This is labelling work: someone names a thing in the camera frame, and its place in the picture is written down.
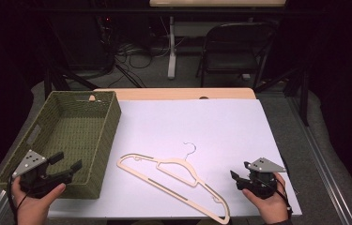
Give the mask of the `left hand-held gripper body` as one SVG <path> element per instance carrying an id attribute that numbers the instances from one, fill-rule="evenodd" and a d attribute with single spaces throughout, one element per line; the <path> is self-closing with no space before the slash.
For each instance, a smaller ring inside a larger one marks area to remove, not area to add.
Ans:
<path id="1" fill-rule="evenodd" d="M 29 150 L 16 167 L 11 177 L 20 177 L 20 185 L 23 192 L 32 198 L 42 198 L 59 184 L 69 184 L 72 177 L 62 175 L 62 172 L 48 174 L 50 166 L 48 157 Z"/>

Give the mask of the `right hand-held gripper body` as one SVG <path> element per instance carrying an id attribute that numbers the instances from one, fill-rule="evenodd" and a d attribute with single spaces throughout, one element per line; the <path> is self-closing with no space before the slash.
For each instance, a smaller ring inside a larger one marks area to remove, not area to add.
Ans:
<path id="1" fill-rule="evenodd" d="M 244 188 L 252 192 L 256 197 L 266 199 L 271 197 L 277 190 L 277 180 L 274 173 L 285 173 L 286 168 L 272 162 L 271 160 L 260 157 L 251 163 L 251 170 L 248 178 L 240 177 L 240 181 L 236 182 L 237 188 Z"/>

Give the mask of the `person's right hand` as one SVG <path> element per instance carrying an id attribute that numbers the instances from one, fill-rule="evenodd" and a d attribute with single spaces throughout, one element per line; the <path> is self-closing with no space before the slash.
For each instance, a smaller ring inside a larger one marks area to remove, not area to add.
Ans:
<path id="1" fill-rule="evenodd" d="M 277 180 L 277 192 L 271 197 L 263 200 L 246 188 L 242 190 L 242 193 L 256 206 L 266 225 L 284 225 L 289 220 L 288 206 L 284 200 L 286 197 L 285 181 L 277 172 L 274 175 Z"/>

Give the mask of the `person's left hand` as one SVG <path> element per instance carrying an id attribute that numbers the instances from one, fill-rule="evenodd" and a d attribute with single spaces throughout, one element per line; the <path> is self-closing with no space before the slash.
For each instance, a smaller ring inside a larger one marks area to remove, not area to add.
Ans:
<path id="1" fill-rule="evenodd" d="M 20 180 L 17 177 L 11 187 L 18 225 L 45 225 L 51 204 L 62 195 L 66 185 L 61 183 L 41 199 L 35 199 L 21 190 Z"/>

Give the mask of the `green woven basket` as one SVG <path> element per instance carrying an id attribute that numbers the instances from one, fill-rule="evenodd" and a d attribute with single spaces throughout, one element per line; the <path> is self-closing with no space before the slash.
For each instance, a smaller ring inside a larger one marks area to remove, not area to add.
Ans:
<path id="1" fill-rule="evenodd" d="M 65 158 L 50 166 L 48 174 L 68 170 L 77 161 L 83 167 L 73 175 L 65 199 L 97 199 L 101 192 L 121 109 L 113 91 L 53 91 L 0 172 L 6 188 L 11 172 L 30 150 L 48 158 Z"/>

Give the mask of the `white sheet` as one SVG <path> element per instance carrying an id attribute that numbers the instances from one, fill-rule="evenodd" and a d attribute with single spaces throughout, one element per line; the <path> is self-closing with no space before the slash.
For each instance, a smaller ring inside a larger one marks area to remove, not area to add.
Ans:
<path id="1" fill-rule="evenodd" d="M 202 213 L 121 169 L 122 164 L 218 216 L 257 215 L 237 189 L 245 162 L 282 164 L 257 99 L 124 100 L 102 190 L 96 200 L 55 201 L 50 218 L 201 218 Z M 228 203 L 216 203 L 214 189 Z"/>

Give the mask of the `beige clothes hanger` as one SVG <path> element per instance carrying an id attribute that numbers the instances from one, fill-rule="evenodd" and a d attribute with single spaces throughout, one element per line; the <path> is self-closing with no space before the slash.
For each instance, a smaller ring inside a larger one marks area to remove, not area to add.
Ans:
<path id="1" fill-rule="evenodd" d="M 187 161 L 187 158 L 189 155 L 192 155 L 196 151 L 196 145 L 194 143 L 191 144 L 193 146 L 193 150 L 190 151 L 185 155 L 184 158 L 176 158 L 176 157 L 170 157 L 170 158 L 157 158 L 157 157 L 151 157 L 151 156 L 146 156 L 146 155 L 141 155 L 137 153 L 129 153 L 124 156 L 122 156 L 116 163 L 116 166 L 123 171 L 132 174 L 133 176 L 141 179 L 142 181 L 148 183 L 152 187 L 155 187 L 157 189 L 160 189 L 161 191 L 167 193 L 168 195 L 172 196 L 173 198 L 178 199 L 179 201 L 187 204 L 189 207 L 199 211 L 200 213 L 212 218 L 216 222 L 220 223 L 221 225 L 227 225 L 231 219 L 230 217 L 230 209 L 229 206 L 226 202 L 226 200 L 218 193 L 216 192 L 212 187 L 210 187 L 202 178 L 199 177 L 197 174 L 196 170 L 193 168 L 193 166 Z M 161 184 L 158 180 L 155 180 L 151 177 L 149 177 L 147 174 L 144 174 L 143 172 L 139 172 L 136 169 L 133 169 L 132 167 L 128 166 L 125 161 L 128 159 L 133 159 L 134 161 L 148 161 L 152 162 L 155 164 L 155 168 L 166 174 L 168 177 L 171 177 L 172 179 L 177 180 L 177 182 L 180 182 L 190 188 L 198 188 L 201 187 L 204 191 L 206 191 L 211 199 L 213 200 L 214 203 L 218 203 L 222 206 L 224 210 L 224 215 L 219 216 L 218 214 L 215 214 L 214 212 L 211 212 L 207 208 L 205 208 L 203 205 L 194 202 L 191 198 L 187 198 L 183 194 L 181 194 L 179 191 L 176 191 L 174 189 L 171 189 L 170 187 L 167 187 L 164 184 Z M 176 174 L 174 172 L 170 172 L 164 168 L 164 165 L 176 165 L 180 168 L 183 168 L 187 174 L 191 177 L 191 181 L 187 180 L 186 178 L 183 178 L 180 174 Z"/>

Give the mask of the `black metal stand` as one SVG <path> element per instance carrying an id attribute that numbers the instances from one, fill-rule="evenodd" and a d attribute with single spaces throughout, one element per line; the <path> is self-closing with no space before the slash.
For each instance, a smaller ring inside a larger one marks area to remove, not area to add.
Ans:
<path id="1" fill-rule="evenodd" d="M 260 84 L 255 87 L 253 91 L 255 93 L 261 93 L 275 84 L 279 83 L 281 80 L 287 79 L 288 82 L 283 90 L 283 94 L 286 97 L 295 97 L 299 96 L 299 106 L 298 106 L 298 115 L 307 127 L 309 126 L 308 122 L 308 96 L 309 96 L 309 73 L 308 70 L 303 67 L 295 67 L 289 69 L 284 74 L 270 79 L 264 84 Z"/>
<path id="2" fill-rule="evenodd" d="M 46 67 L 44 76 L 45 96 L 55 89 L 56 91 L 71 91 L 68 80 L 77 82 L 86 90 L 94 90 L 98 87 L 75 74 L 68 69 L 68 65 L 63 54 L 61 42 L 52 25 L 49 22 L 45 23 L 45 28 L 41 30 L 41 56 L 42 62 Z"/>

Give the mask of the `black folding chair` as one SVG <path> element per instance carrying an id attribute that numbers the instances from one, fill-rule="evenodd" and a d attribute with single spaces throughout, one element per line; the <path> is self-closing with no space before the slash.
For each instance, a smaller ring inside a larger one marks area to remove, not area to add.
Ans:
<path id="1" fill-rule="evenodd" d="M 207 74 L 261 78 L 276 26 L 271 22 L 230 22 L 211 28 L 204 39 L 196 76 L 203 87 Z"/>

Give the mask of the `white desk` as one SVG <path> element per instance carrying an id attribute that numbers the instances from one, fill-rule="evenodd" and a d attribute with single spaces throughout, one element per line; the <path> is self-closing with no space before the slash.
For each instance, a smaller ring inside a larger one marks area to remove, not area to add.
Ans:
<path id="1" fill-rule="evenodd" d="M 149 0 L 149 5 L 160 9 L 233 9 L 233 8 L 284 8 L 287 0 Z M 169 64 L 168 78 L 176 76 L 176 37 L 197 38 L 207 34 L 210 28 L 219 24 L 213 22 L 181 22 L 174 16 L 169 17 Z"/>

